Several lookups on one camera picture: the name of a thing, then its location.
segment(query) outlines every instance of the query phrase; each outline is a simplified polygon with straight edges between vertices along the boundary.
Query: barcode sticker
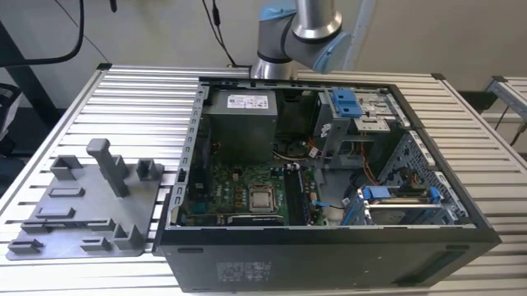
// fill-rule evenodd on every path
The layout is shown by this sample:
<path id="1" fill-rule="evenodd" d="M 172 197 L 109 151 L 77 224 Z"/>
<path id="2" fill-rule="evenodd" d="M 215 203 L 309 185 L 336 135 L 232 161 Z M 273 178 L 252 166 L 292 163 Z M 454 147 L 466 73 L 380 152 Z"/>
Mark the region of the barcode sticker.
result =
<path id="1" fill-rule="evenodd" d="M 227 108 L 268 109 L 269 103 L 267 96 L 229 95 L 227 98 Z"/>
<path id="2" fill-rule="evenodd" d="M 315 156 L 316 156 L 317 154 L 319 154 L 319 149 L 316 149 L 315 147 L 311 148 L 309 157 L 315 158 Z"/>

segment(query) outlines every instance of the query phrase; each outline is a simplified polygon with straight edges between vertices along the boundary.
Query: slotted metal table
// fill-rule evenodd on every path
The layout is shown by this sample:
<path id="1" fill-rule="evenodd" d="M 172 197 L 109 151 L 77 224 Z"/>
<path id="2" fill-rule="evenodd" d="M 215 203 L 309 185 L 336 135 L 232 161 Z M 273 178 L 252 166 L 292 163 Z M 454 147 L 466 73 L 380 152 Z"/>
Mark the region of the slotted metal table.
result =
<path id="1" fill-rule="evenodd" d="M 165 165 L 149 232 L 152 241 L 164 194 L 175 180 L 200 76 L 247 77 L 248 72 L 240 68 L 116 65 L 95 72 L 0 199 L 0 292 L 53 296 L 181 294 L 164 258 L 151 254 L 152 243 L 145 254 L 129 258 L 8 261 L 4 255 L 20 222 L 29 217 L 53 178 L 49 166 L 55 157 L 75 154 L 81 163 L 95 163 L 85 153 L 91 138 L 108 138 L 111 153 L 123 155 L 127 163 L 151 157 Z M 527 163 L 448 82 L 431 75 L 360 72 L 300 72 L 299 79 L 399 86 L 503 243 L 431 289 L 255 295 L 527 295 Z"/>
<path id="2" fill-rule="evenodd" d="M 487 91 L 506 102 L 510 108 L 527 120 L 527 78 L 494 76 Z"/>

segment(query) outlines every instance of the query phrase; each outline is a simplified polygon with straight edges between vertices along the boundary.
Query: white wall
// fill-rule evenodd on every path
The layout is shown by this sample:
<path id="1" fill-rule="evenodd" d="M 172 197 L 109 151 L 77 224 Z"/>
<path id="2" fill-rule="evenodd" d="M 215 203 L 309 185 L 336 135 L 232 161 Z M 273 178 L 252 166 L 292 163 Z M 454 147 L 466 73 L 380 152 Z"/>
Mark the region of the white wall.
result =
<path id="1" fill-rule="evenodd" d="M 526 12 L 526 0 L 377 0 L 356 70 L 439 72 L 462 90 L 527 76 Z"/>
<path id="2" fill-rule="evenodd" d="M 79 21 L 79 1 L 59 0 Z M 259 9 L 268 0 L 217 0 L 221 32 L 237 64 L 256 58 Z M 336 0 L 347 30 L 360 0 Z M 53 0 L 1 0 L 0 19 L 27 58 L 53 57 L 73 47 L 77 28 Z M 224 67 L 229 61 L 216 43 L 200 0 L 85 0 L 85 35 L 115 64 Z M 33 70 L 59 107 L 67 107 L 104 62 L 84 42 L 79 56 Z"/>

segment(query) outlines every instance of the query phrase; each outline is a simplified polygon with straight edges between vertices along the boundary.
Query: metal frame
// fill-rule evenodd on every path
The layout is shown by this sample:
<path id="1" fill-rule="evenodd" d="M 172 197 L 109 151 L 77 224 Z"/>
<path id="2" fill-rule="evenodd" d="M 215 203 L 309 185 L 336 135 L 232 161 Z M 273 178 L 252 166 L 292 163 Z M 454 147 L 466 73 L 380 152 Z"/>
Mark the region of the metal frame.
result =
<path id="1" fill-rule="evenodd" d="M 0 57 L 5 61 L 24 60 L 24 55 L 13 39 L 11 38 L 8 29 L 0 22 Z M 7 71 L 21 89 L 41 122 L 51 130 L 60 119 L 60 112 L 56 108 L 45 89 L 43 88 L 39 78 L 29 66 L 8 67 Z"/>
<path id="2" fill-rule="evenodd" d="M 133 163 L 137 157 L 151 156 L 157 163 L 165 165 L 167 172 L 163 175 L 157 196 L 157 201 L 164 201 L 169 191 L 168 185 L 175 181 L 185 120 L 189 117 L 199 76 L 244 78 L 248 72 L 247 69 L 233 68 L 137 66 L 112 66 L 108 71 L 96 72 L 13 186 L 0 199 L 0 254 L 5 254 L 7 251 L 4 242 L 15 238 L 20 231 L 17 221 L 28 217 L 33 209 L 32 204 L 41 196 L 41 186 L 51 182 L 48 168 L 55 156 L 76 154 L 80 162 L 88 163 L 79 145 L 87 143 L 95 134 L 108 137 L 115 146 L 113 153 L 119 152 L 125 162 Z M 446 156 L 503 243 L 430 289 L 327 290 L 296 293 L 526 295 L 526 164 L 516 159 L 504 141 L 491 132 L 490 126 L 482 123 L 483 119 L 471 106 L 463 103 L 458 93 L 431 75 L 422 74 L 335 72 L 319 75 L 300 71 L 299 77 L 301 80 L 365 81 L 398 85 L 423 121 L 424 130 Z M 455 118 L 438 118 L 440 112 L 454 113 Z M 161 205 L 157 205 L 153 211 L 151 239 L 157 228 L 160 208 Z M 48 293 L 53 295 L 71 295 L 71 290 L 77 294 L 113 294 L 119 291 L 128 295 L 179 295 L 181 290 L 165 259 L 152 256 L 151 246 L 152 244 L 148 244 L 147 253 L 136 258 L 15 262 L 0 256 L 0 290 L 31 290 L 35 294 L 52 290 Z"/>
<path id="3" fill-rule="evenodd" d="M 527 78 L 495 76 L 487 91 L 492 92 L 527 120 Z"/>

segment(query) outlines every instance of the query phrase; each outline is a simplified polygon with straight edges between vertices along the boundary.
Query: cable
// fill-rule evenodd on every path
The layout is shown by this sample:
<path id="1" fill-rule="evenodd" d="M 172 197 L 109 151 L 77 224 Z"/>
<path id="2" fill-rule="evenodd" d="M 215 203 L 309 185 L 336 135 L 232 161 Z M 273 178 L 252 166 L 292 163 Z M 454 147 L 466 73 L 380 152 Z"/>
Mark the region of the cable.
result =
<path id="1" fill-rule="evenodd" d="M 72 20 L 75 26 L 79 28 L 79 24 L 76 23 L 72 15 L 69 14 L 69 12 L 65 10 L 63 4 L 60 4 L 59 0 L 53 0 L 55 3 L 57 3 L 57 5 L 60 6 L 60 8 L 64 10 L 65 15 L 69 17 L 69 19 Z M 100 51 L 99 47 L 93 44 L 93 42 L 89 40 L 88 36 L 84 35 L 85 40 L 89 42 L 89 44 L 95 47 L 96 51 L 99 52 L 99 54 L 103 56 L 103 59 L 107 61 L 107 63 L 109 63 L 109 60 L 107 59 L 107 56 L 103 54 L 103 52 Z"/>
<path id="2" fill-rule="evenodd" d="M 312 205 L 317 205 L 319 207 L 329 207 L 329 208 L 336 208 L 339 210 L 345 210 L 344 207 L 337 207 L 336 205 L 331 205 L 327 202 L 319 202 L 317 200 L 311 201 Z"/>
<path id="3" fill-rule="evenodd" d="M 207 3 L 205 3 L 205 0 L 201 0 L 201 3 L 203 3 L 203 7 L 205 8 L 207 18 L 208 18 L 208 24 L 211 25 L 213 37 L 216 38 L 216 41 L 217 41 L 217 43 L 220 44 L 220 46 L 221 46 L 221 48 L 223 48 L 223 51 L 224 51 L 224 53 L 227 54 L 227 57 L 229 58 L 229 61 L 231 61 L 232 66 L 237 66 L 236 62 L 235 62 L 233 59 L 232 59 L 232 56 L 231 56 L 231 54 L 229 54 L 229 51 L 227 50 L 227 48 L 225 48 L 225 46 L 224 46 L 224 43 L 221 42 L 220 38 L 217 37 L 216 30 L 213 29 L 213 24 L 212 24 L 212 19 L 211 19 L 211 13 L 208 12 L 208 6 L 207 6 Z"/>
<path id="4" fill-rule="evenodd" d="M 516 141 L 518 141 L 518 139 L 519 139 L 519 135 L 520 135 L 520 134 L 522 134 L 520 131 L 515 134 L 515 136 L 514 136 L 514 138 L 512 138 L 512 142 L 510 143 L 511 146 L 514 146 L 514 144 L 516 144 Z"/>
<path id="5" fill-rule="evenodd" d="M 287 156 L 281 155 L 280 153 L 277 153 L 275 150 L 272 151 L 272 153 L 273 153 L 277 157 L 280 157 L 281 159 L 289 160 L 289 161 L 292 161 L 292 162 L 295 162 L 295 161 L 297 161 L 297 160 L 304 160 L 304 159 L 307 159 L 307 158 L 292 158 L 292 157 L 287 157 Z"/>
<path id="6" fill-rule="evenodd" d="M 504 116 L 504 114 L 507 113 L 507 111 L 508 111 L 508 106 L 507 106 L 507 108 L 503 110 L 502 117 L 500 117 L 500 119 L 498 120 L 496 126 L 494 127 L 494 130 L 495 130 L 495 131 L 498 131 L 498 127 L 500 126 L 500 123 L 502 123 L 502 120 L 503 120 L 503 116 Z"/>
<path id="7" fill-rule="evenodd" d="M 57 64 L 61 62 L 65 62 L 77 55 L 80 51 L 80 47 L 83 46 L 83 37 L 84 37 L 84 0 L 79 0 L 79 6 L 80 6 L 80 25 L 79 25 L 79 38 L 73 47 L 73 50 L 69 52 L 69 54 L 63 55 L 61 57 L 53 57 L 53 58 L 47 58 L 47 59 L 25 59 L 21 61 L 16 62 L 8 62 L 4 64 L 0 64 L 0 68 L 5 67 L 24 67 L 24 66 L 32 66 L 32 65 L 49 65 L 49 64 Z"/>
<path id="8" fill-rule="evenodd" d="M 365 177 L 368 177 L 369 181 L 376 186 L 376 185 L 379 185 L 379 183 L 375 181 L 373 174 L 371 172 L 371 168 L 368 165 L 368 161 L 365 160 L 365 156 L 364 156 L 364 142 L 360 143 L 360 155 L 363 156 L 363 170 L 364 170 Z"/>

